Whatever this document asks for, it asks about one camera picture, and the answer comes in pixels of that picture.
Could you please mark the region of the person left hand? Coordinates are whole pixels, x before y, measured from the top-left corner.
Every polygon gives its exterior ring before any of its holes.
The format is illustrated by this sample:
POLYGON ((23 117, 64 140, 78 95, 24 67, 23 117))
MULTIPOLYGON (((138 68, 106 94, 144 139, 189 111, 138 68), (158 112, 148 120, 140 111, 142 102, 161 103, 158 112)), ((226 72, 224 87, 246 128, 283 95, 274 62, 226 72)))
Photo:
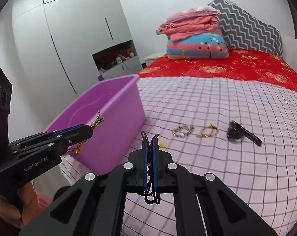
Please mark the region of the person left hand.
POLYGON ((37 203, 37 194, 31 182, 20 188, 18 195, 23 204, 22 213, 0 196, 0 217, 16 228, 22 229, 40 213, 40 210, 37 203))

